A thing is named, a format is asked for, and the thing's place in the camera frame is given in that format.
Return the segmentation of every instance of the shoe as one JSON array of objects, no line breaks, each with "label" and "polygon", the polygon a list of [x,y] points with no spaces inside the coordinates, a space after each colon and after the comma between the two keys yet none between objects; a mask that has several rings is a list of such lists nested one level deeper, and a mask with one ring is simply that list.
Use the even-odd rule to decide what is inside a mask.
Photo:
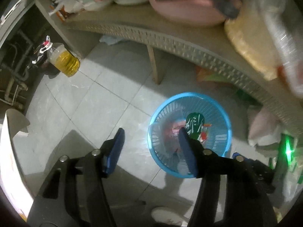
[{"label": "shoe", "polygon": [[187,226],[188,219],[176,212],[172,211],[168,207],[156,207],[151,210],[152,218],[159,223],[177,226]]}]

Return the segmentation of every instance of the green light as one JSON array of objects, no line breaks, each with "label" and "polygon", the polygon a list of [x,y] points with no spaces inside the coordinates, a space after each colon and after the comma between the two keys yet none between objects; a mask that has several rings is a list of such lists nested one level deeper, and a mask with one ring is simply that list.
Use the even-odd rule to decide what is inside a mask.
[{"label": "green light", "polygon": [[287,162],[289,164],[291,162],[291,153],[292,153],[292,150],[290,149],[289,138],[286,137],[285,140],[286,140],[286,151],[285,151],[285,153],[286,153],[286,156],[287,156]]}]

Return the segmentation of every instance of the yellow oil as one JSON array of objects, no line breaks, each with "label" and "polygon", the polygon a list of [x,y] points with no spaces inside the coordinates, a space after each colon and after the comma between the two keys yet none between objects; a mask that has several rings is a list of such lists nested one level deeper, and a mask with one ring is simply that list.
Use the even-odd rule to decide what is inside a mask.
[{"label": "yellow oil", "polygon": [[67,77],[71,77],[78,71],[80,61],[66,50],[58,56],[54,65]]}]

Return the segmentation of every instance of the plastic bottle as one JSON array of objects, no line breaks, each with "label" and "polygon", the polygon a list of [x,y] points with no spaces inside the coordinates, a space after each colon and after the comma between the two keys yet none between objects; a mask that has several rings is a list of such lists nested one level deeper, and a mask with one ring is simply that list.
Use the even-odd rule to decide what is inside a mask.
[{"label": "plastic bottle", "polygon": [[67,77],[75,75],[80,67],[78,58],[74,57],[63,44],[52,43],[49,36],[43,44],[40,53],[47,51],[49,61]]}]

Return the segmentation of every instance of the gray shelf edge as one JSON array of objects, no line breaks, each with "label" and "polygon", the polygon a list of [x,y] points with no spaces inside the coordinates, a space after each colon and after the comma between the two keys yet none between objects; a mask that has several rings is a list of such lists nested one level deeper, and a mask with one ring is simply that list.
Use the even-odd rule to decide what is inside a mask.
[{"label": "gray shelf edge", "polygon": [[199,45],[184,41],[164,33],[147,30],[135,26],[113,23],[92,22],[66,22],[66,26],[73,30],[84,30],[107,35],[120,36],[135,42],[151,45],[168,53],[186,59],[198,66],[212,70],[225,76],[235,86],[249,93],[252,97],[267,107],[287,126],[289,132],[299,138],[303,138],[303,109],[288,103],[279,101],[277,97],[260,84],[251,79],[247,74],[237,69],[230,61],[210,52]]}]

